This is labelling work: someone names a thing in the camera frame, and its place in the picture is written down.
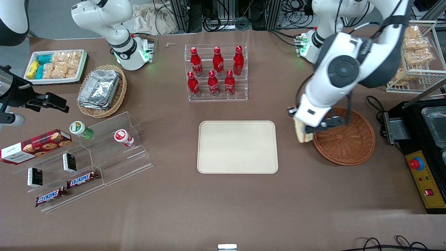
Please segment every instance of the brown table surface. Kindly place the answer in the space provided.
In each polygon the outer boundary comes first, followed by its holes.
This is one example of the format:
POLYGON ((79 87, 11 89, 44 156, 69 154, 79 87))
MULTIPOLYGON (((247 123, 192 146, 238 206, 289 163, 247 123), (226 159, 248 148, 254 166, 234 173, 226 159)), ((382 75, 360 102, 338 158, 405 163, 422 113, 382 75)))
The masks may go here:
MULTIPOLYGON (((31 50, 84 49, 87 71, 117 64, 104 39, 32 39, 31 50)), ((268 32, 198 33, 159 37, 152 64, 124 71, 128 90, 116 114, 129 111, 153 167, 50 213, 34 208, 25 177, 13 165, 0 169, 2 250, 340 250, 359 247, 361 237, 396 244, 401 234, 430 248, 446 249, 446 216, 427 215, 404 157, 379 137, 376 110, 366 95, 390 109, 414 95, 358 86, 353 108, 377 135, 364 164, 342 167, 326 160, 313 143, 300 144, 286 107, 312 66, 268 32), (165 47, 167 42, 176 46, 165 47), (189 103, 184 45, 247 42, 249 99, 189 103), (205 120, 271 120, 276 125, 279 170, 273 175, 204 175, 197 171, 198 125, 205 120)), ((26 116, 20 127, 4 126, 0 147, 74 120, 79 85, 36 87, 68 100, 69 114, 11 109, 26 116)))

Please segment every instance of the red bottle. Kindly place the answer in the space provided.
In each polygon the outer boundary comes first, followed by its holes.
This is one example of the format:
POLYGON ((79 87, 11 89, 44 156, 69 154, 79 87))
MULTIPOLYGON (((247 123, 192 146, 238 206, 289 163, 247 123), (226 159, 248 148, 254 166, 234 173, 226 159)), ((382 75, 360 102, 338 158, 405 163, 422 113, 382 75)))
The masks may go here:
POLYGON ((197 77, 203 76, 203 65, 201 64, 201 58, 198 56, 197 48, 192 47, 190 49, 190 64, 192 65, 192 70, 197 77))
POLYGON ((209 85, 209 92, 211 93, 211 96, 217 97, 218 95, 220 95, 219 80, 215 77, 214 71, 209 71, 207 84, 209 85))
POLYGON ((234 75, 236 76, 242 75, 244 61, 245 58, 242 55, 242 47, 239 45, 235 48, 234 75))
POLYGON ((198 86, 198 80, 194 77, 194 74, 190 71, 187 73, 187 86, 189 86, 190 94, 194 98, 201 96, 200 87, 198 86))
POLYGON ((214 71, 217 77, 223 76, 223 57, 220 52, 220 47, 214 47, 214 58, 212 59, 212 62, 214 64, 214 71))
POLYGON ((226 95, 234 96, 235 94, 235 79, 232 76, 232 71, 228 70, 226 72, 226 79, 224 80, 224 90, 226 91, 226 95))

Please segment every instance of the yellow control panel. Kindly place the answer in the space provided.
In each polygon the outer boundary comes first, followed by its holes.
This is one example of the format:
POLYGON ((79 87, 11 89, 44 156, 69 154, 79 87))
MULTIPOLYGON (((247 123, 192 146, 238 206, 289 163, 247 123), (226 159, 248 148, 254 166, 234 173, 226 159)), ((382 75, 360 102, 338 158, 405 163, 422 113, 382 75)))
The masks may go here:
POLYGON ((413 179, 426 208, 446 208, 437 184, 421 151, 406 155, 413 179))

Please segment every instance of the aluminum foil container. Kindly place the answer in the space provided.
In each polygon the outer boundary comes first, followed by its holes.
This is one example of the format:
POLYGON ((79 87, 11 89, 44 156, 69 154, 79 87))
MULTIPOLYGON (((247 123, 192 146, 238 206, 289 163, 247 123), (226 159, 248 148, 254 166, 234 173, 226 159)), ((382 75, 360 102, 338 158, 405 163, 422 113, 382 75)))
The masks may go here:
POLYGON ((78 96, 78 103, 87 108, 110 108, 120 75, 113 70, 95 70, 88 77, 78 96))

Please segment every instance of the wicker basket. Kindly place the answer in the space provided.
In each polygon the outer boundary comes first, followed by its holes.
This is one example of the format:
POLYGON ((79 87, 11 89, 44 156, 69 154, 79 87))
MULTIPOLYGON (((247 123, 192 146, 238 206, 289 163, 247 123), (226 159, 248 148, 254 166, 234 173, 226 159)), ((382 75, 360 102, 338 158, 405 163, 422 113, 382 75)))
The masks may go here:
MULTIPOLYGON (((103 118, 103 117, 108 117, 112 114, 114 114, 119 107, 122 104, 122 101, 124 101, 124 96, 125 96, 125 92, 127 91, 127 80, 124 76, 124 73, 122 72, 121 69, 119 69, 117 66, 114 65, 103 65, 103 66, 99 66, 98 68, 94 69, 94 70, 114 70, 116 72, 118 72, 121 75, 121 78, 119 79, 119 83, 118 83, 118 88, 116 89, 115 95, 113 96, 113 101, 112 101, 112 105, 108 110, 100 110, 100 109, 91 109, 91 108, 86 108, 81 106, 78 103, 78 107, 81 110, 81 112, 85 115, 88 116, 92 116, 95 118, 103 118)), ((85 86, 85 83, 88 79, 88 77, 90 76, 90 74, 93 71, 91 71, 87 77, 85 77, 84 81, 82 82, 81 88, 79 90, 79 94, 81 93, 83 87, 85 86)))
MULTIPOLYGON (((345 117, 347 108, 333 107, 336 116, 345 117)), ((349 126, 342 125, 328 131, 314 133, 314 145, 329 161, 342 166, 365 162, 375 149, 375 133, 361 114, 352 110, 349 126)))

